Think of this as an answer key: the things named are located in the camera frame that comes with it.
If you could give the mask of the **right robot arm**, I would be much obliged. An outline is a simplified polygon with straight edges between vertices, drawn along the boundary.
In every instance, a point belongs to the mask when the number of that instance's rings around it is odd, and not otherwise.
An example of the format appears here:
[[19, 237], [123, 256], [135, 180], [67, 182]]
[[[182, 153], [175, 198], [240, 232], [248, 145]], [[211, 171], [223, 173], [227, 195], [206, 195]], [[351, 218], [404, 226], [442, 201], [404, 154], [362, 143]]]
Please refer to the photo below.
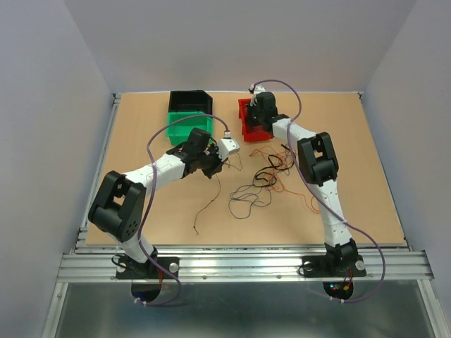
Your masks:
[[264, 87], [257, 86], [250, 92], [252, 98], [247, 105], [250, 120], [297, 152], [301, 178], [318, 201], [326, 252], [303, 256], [299, 274], [311, 278], [366, 276], [363, 258], [347, 228], [338, 197], [339, 165], [330, 135], [308, 131], [287, 115], [279, 114], [274, 94]]

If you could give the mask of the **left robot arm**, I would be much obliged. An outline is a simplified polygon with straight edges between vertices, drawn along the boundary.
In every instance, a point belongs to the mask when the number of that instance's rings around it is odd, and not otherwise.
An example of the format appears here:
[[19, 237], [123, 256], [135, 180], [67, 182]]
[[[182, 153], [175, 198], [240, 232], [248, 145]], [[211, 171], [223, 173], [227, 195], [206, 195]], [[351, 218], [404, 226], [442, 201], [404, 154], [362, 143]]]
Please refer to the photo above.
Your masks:
[[168, 150], [152, 164], [134, 171], [107, 173], [88, 213], [88, 220], [116, 240], [125, 254], [113, 259], [119, 278], [155, 276], [156, 248], [139, 235], [145, 199], [170, 182], [201, 170], [211, 178], [236, 150], [230, 133], [215, 141], [204, 130], [195, 128], [187, 140]]

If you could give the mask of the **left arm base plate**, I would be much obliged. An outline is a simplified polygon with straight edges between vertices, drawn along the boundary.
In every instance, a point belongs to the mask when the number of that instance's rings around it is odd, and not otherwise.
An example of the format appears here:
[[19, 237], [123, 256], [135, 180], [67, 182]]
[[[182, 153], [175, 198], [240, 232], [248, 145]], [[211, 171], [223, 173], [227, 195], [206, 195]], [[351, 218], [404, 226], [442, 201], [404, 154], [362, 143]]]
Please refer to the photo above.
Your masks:
[[124, 254], [116, 254], [111, 258], [116, 267], [118, 280], [157, 280], [159, 269], [151, 262], [137, 263]]

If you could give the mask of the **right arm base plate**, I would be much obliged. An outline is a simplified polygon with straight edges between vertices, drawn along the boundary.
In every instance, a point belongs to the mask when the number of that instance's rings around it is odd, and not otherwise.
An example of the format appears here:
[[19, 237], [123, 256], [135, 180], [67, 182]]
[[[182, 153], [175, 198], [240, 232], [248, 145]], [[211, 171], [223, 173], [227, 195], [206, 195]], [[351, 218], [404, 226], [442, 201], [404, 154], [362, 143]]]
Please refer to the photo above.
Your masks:
[[298, 274], [306, 278], [366, 277], [363, 257], [358, 255], [350, 260], [334, 260], [327, 255], [303, 256]]

